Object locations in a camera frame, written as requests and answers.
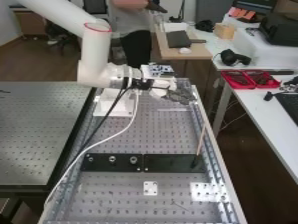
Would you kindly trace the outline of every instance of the screw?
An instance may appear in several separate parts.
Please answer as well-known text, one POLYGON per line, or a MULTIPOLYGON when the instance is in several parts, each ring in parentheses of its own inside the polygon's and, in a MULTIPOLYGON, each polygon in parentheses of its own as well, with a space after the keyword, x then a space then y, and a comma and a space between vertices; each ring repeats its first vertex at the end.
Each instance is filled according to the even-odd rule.
POLYGON ((111 162, 111 164, 115 164, 116 163, 116 157, 115 156, 111 156, 110 157, 110 162, 111 162))
POLYGON ((130 159, 130 161, 131 161, 131 164, 132 165, 136 165, 138 164, 138 157, 136 156, 132 156, 131 159, 130 159))

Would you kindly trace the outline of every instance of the optical breadboard table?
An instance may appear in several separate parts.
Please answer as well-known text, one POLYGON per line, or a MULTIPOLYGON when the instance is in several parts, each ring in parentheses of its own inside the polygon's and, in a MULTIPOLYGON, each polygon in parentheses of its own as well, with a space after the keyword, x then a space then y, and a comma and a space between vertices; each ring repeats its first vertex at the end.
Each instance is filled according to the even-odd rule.
POLYGON ((0 191, 48 188, 90 94, 72 82, 0 83, 0 191))
MULTIPOLYGON (((179 80, 179 86, 199 97, 187 79, 179 80)), ((74 155, 102 119, 92 117, 92 112, 79 133, 74 155)), ((114 135, 128 123, 130 118, 108 118, 92 143, 114 135)), ((154 173, 147 166, 140 172, 87 172, 82 159, 46 207, 40 223, 247 223, 200 97, 184 106, 143 92, 132 127, 92 149, 84 161, 95 153, 116 157, 119 153, 195 154, 204 123, 208 130, 201 154, 204 172, 154 173)))

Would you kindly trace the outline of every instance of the red tray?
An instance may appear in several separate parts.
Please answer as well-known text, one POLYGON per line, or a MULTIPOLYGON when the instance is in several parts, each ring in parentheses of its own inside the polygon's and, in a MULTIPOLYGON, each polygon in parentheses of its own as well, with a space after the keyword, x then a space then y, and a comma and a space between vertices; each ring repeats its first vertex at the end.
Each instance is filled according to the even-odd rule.
POLYGON ((281 87, 281 82, 279 82, 273 76, 261 70, 247 70, 247 76, 252 79, 256 87, 260 89, 277 89, 281 87))
POLYGON ((233 89, 255 89, 256 83, 243 71, 223 71, 221 75, 233 89))

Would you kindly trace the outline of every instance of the black cable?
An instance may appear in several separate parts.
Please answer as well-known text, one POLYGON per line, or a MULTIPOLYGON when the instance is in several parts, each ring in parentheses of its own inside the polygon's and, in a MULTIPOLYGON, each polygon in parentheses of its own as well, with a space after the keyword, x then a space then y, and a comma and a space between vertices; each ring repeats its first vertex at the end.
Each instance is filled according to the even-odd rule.
POLYGON ((78 159, 78 156, 80 155, 80 153, 83 152, 83 150, 84 150, 86 147, 88 146, 88 144, 91 143, 91 140, 92 140, 92 138, 95 137, 96 132, 98 132, 99 129, 102 128, 102 126, 103 126, 106 120, 108 119, 108 117, 110 117, 110 115, 111 115, 111 113, 112 113, 112 111, 114 111, 114 109, 115 109, 115 107, 116 107, 116 105, 118 105, 120 99, 123 98, 124 94, 128 92, 130 89, 132 89, 132 88, 128 88, 128 89, 126 89, 126 90, 122 88, 122 90, 120 90, 120 92, 119 92, 119 95, 118 95, 118 97, 116 97, 116 99, 115 99, 115 102, 114 102, 114 104, 112 104, 112 106, 111 106, 111 108, 110 108, 110 111, 107 112, 107 114, 106 114, 103 120, 100 121, 100 124, 99 124, 98 127, 95 128, 95 130, 94 130, 91 136, 88 137, 86 143, 83 144, 82 148, 79 149, 79 152, 78 152, 78 154, 76 154, 76 156, 75 156, 75 158, 72 159, 72 161, 71 161, 70 164, 74 163, 74 161, 78 159))

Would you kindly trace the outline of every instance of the small metal block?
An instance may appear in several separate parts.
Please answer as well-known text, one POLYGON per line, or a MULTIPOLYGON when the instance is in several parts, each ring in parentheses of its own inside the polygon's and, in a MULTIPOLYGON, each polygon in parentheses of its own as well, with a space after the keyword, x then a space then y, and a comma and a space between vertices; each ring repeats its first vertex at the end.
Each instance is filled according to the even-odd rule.
POLYGON ((159 183, 156 181, 144 182, 144 195, 146 196, 159 195, 159 183))

